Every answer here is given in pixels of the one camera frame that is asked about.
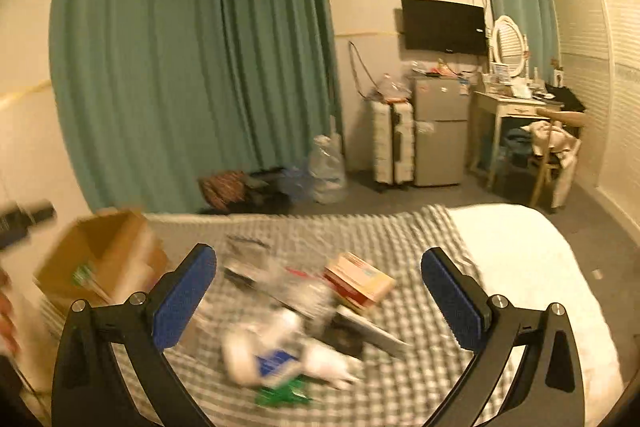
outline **chair backrest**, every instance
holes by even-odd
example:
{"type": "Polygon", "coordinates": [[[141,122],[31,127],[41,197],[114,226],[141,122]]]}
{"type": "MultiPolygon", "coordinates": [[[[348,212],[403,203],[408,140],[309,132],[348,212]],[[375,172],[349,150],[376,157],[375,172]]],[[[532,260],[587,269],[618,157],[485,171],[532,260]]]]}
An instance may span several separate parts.
{"type": "Polygon", "coordinates": [[[570,127],[584,127],[587,124],[587,115],[576,111],[554,111],[546,107],[537,108],[536,113],[551,121],[559,121],[570,127]]]}

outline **white bed sheet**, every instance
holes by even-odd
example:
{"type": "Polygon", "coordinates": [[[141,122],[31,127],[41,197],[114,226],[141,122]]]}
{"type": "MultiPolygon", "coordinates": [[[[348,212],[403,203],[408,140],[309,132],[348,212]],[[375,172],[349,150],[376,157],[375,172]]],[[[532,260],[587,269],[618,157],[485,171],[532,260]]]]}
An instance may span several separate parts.
{"type": "MultiPolygon", "coordinates": [[[[450,214],[489,295],[500,293],[523,308],[565,306],[580,357],[585,425],[595,427],[620,397],[623,383],[609,327],[567,241],[526,206],[478,204],[450,214]]],[[[519,360],[522,348],[517,349],[519,360]]]]}

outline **gray mini fridge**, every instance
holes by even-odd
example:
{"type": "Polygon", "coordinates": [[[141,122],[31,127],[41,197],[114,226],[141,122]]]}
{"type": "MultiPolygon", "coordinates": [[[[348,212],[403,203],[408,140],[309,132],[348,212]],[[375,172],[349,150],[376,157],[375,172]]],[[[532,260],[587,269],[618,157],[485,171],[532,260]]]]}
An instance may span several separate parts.
{"type": "Polygon", "coordinates": [[[414,85],[415,172],[418,187],[455,185],[465,168],[468,84],[419,78],[414,85]]]}

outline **vanity table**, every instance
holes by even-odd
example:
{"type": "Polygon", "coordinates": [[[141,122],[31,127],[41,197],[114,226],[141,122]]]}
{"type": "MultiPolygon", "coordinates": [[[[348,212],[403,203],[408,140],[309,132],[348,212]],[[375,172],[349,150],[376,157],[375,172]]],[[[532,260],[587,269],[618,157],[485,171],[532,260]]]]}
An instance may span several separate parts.
{"type": "Polygon", "coordinates": [[[553,110],[560,110],[562,104],[556,102],[542,102],[541,100],[512,98],[499,94],[489,94],[485,92],[474,93],[472,128],[474,132],[474,155],[471,168],[478,171],[480,163],[481,140],[483,130],[486,127],[486,113],[494,115],[494,140],[491,149],[491,163],[486,181],[487,190],[492,190],[494,186],[495,171],[498,166],[498,152],[500,150],[500,131],[502,130],[502,118],[535,118],[536,120],[548,120],[539,116],[536,110],[540,107],[548,107],[553,110]]]}

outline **white sliding door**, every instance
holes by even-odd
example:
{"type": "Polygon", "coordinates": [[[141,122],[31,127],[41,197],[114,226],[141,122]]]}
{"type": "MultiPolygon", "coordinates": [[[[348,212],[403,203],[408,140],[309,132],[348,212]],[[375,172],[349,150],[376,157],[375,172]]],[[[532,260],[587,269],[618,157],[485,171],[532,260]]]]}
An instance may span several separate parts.
{"type": "Polygon", "coordinates": [[[614,57],[600,189],[640,223],[640,0],[605,0],[614,57]]]}
{"type": "Polygon", "coordinates": [[[565,84],[587,107],[578,179],[596,187],[609,129],[609,37],[602,0],[554,0],[565,84]]]}

